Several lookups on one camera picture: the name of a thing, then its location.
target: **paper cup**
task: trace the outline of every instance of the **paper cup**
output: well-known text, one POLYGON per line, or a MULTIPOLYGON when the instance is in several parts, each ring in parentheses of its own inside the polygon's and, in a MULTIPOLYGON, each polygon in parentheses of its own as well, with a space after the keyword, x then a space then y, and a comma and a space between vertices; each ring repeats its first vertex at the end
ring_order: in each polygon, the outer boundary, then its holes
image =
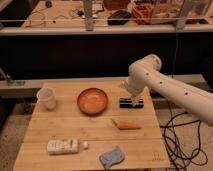
POLYGON ((47 109, 52 110, 56 106, 56 100, 54 92, 51 88, 42 88, 37 93, 37 99, 41 102, 47 109))

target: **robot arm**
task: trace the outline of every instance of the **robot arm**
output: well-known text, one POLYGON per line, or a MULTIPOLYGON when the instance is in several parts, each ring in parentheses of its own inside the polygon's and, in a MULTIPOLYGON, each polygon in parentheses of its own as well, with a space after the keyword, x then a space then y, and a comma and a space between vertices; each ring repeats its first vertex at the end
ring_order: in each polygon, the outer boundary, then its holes
POLYGON ((124 82, 127 91, 138 96, 148 86, 213 126, 213 94, 161 74, 158 72, 161 65, 156 55, 148 55, 131 64, 129 77, 124 82))

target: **floor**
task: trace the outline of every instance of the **floor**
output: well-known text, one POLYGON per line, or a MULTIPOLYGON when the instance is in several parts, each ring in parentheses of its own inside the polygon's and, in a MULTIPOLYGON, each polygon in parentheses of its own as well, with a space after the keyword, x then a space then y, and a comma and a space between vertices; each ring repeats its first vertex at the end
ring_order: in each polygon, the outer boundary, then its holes
MULTIPOLYGON (((183 112, 183 109, 177 108, 170 103, 168 106, 168 102, 165 99, 154 99, 153 102, 160 125, 165 125, 168 122, 171 112, 173 115, 183 112)), ((12 114, 8 117, 0 134, 0 171, 12 171, 21 142, 31 118, 30 113, 30 111, 24 111, 22 105, 18 104, 15 106, 12 114)), ((187 114, 175 120, 174 124, 188 122, 195 119, 196 118, 192 115, 187 114)), ((192 150, 198 145, 197 125, 198 123, 194 123, 187 126, 177 127, 175 129, 176 134, 179 137, 181 147, 186 154, 191 154, 192 150)), ((200 133, 202 143, 201 148, 208 156, 208 163, 204 166, 190 164, 187 168, 188 171, 213 170, 213 128, 202 123, 200 133)), ((202 162, 204 160, 204 155, 200 153, 194 161, 202 162)))

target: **orange bowl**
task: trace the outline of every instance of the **orange bowl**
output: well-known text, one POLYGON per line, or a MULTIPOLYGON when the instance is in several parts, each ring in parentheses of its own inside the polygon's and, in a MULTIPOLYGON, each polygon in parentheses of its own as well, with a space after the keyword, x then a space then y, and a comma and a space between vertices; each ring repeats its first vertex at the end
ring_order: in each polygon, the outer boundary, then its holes
POLYGON ((79 109, 89 116, 97 116, 102 113, 108 104, 106 93, 98 88, 88 88, 78 96, 79 109))

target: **wooden tabletop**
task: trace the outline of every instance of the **wooden tabletop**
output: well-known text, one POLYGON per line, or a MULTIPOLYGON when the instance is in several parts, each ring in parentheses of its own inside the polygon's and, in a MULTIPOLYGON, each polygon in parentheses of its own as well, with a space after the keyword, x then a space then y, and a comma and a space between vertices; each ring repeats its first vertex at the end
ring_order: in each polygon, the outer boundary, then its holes
POLYGON ((210 5, 209 10, 207 11, 205 19, 209 24, 213 25, 213 3, 210 5))
POLYGON ((119 98, 129 97, 121 81, 45 83, 54 90, 57 106, 52 111, 39 102, 14 165, 14 171, 103 170, 99 156, 116 145, 125 160, 111 169, 166 168, 169 159, 164 147, 153 103, 147 88, 142 98, 144 108, 121 109, 119 98), (77 106, 78 95, 96 87, 108 96, 107 109, 98 117, 88 117, 77 106), (141 129, 119 130, 111 119, 136 121, 141 129), (47 142, 57 138, 78 138, 89 142, 89 149, 80 146, 78 154, 49 156, 47 142))
POLYGON ((82 1, 51 1, 47 8, 45 1, 39 1, 22 27, 84 27, 84 19, 77 10, 83 10, 82 1))

